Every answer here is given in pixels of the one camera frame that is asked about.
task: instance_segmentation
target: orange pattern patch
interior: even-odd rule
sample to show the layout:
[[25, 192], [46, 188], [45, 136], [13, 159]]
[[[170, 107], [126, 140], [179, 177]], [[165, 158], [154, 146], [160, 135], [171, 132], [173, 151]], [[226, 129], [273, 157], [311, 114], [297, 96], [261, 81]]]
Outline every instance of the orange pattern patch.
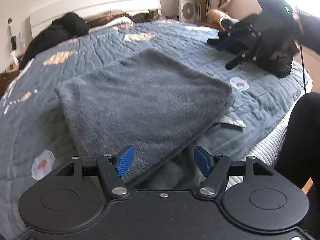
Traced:
[[73, 51], [59, 51], [52, 55], [48, 60], [43, 62], [44, 65], [57, 65], [65, 62], [72, 54], [77, 54], [75, 50]]
[[122, 30], [122, 29], [130, 29], [130, 28], [132, 28], [133, 27], [133, 24], [129, 24], [129, 23], [127, 23], [127, 24], [120, 24], [120, 25], [117, 25], [117, 26], [113, 26], [113, 27], [111, 27], [113, 30], [115, 30], [115, 31], [119, 31], [119, 30]]
[[151, 33], [126, 34], [123, 41], [150, 41]]
[[179, 21], [177, 20], [174, 20], [174, 19], [160, 19], [158, 20], [159, 23], [180, 23]]
[[73, 39], [70, 39], [70, 40], [67, 40], [67, 41], [64, 41], [64, 42], [58, 44], [58, 46], [61, 46], [66, 43], [76, 43], [77, 41], [79, 41], [79, 38], [73, 38]]
[[29, 97], [31, 97], [31, 92], [30, 91], [28, 91], [27, 93], [25, 93], [25, 95], [20, 99], [22, 102], [23, 101], [26, 101], [26, 100], [28, 100], [29, 99]]

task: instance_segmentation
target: white mattress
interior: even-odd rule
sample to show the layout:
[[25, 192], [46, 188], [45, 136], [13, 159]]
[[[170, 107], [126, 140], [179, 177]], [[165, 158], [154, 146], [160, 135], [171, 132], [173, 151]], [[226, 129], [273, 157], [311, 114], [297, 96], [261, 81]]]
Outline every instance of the white mattress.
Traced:
[[[312, 89], [312, 79], [306, 84], [307, 93], [310, 93]], [[304, 95], [304, 90], [301, 92], [300, 97]], [[284, 143], [284, 137], [287, 132], [289, 117], [292, 112], [293, 107], [299, 100], [299, 98], [292, 105], [285, 117], [279, 122], [279, 124], [274, 128], [274, 130], [266, 136], [262, 141], [257, 143], [252, 150], [243, 158], [245, 161], [248, 156], [255, 156], [262, 160], [265, 164], [272, 166], [275, 164], [276, 159], [282, 149]], [[231, 186], [243, 181], [243, 176], [230, 176], [227, 189]]]

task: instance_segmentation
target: gray quilted comforter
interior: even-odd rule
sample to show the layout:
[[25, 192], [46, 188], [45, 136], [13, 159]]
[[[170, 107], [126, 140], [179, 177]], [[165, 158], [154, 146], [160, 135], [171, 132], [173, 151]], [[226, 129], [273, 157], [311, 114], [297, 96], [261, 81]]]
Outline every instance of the gray quilted comforter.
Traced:
[[[216, 30], [160, 21], [99, 30], [37, 55], [16, 82], [10, 97], [0, 101], [1, 234], [11, 239], [24, 229], [17, 203], [21, 194], [36, 182], [31, 176], [34, 159], [47, 149], [53, 152], [57, 166], [77, 155], [54, 92], [57, 84], [146, 48], [155, 48], [224, 81], [236, 76], [247, 80], [249, 89], [235, 92], [237, 101], [230, 108], [230, 116], [244, 121], [247, 128], [238, 130], [216, 125], [197, 142], [211, 152], [241, 160], [277, 125], [302, 91], [302, 68], [295, 64], [284, 79], [253, 64], [227, 71], [224, 65], [232, 55], [217, 52], [206, 43], [217, 34]], [[181, 162], [173, 159], [166, 167], [178, 169], [183, 165], [183, 156], [179, 158]]]

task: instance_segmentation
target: black pants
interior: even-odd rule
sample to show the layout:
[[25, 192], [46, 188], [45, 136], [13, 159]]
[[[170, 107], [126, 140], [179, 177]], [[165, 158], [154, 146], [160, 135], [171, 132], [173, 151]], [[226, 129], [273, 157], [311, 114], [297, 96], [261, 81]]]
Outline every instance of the black pants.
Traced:
[[320, 190], [320, 94], [304, 95], [293, 108], [275, 170], [300, 188], [312, 178]]

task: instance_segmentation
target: wooden floor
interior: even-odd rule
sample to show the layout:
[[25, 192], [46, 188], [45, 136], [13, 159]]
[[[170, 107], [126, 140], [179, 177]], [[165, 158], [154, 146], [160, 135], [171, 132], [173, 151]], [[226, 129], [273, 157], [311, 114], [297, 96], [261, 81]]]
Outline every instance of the wooden floor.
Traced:
[[313, 181], [312, 181], [312, 179], [310, 178], [310, 179], [307, 181], [307, 183], [304, 185], [304, 187], [302, 188], [303, 193], [304, 193], [304, 194], [307, 194], [312, 185], [313, 185]]
[[[304, 67], [308, 70], [313, 80], [312, 91], [320, 93], [320, 56], [307, 48], [304, 48], [302, 52]], [[301, 64], [300, 54], [297, 54], [294, 60]]]

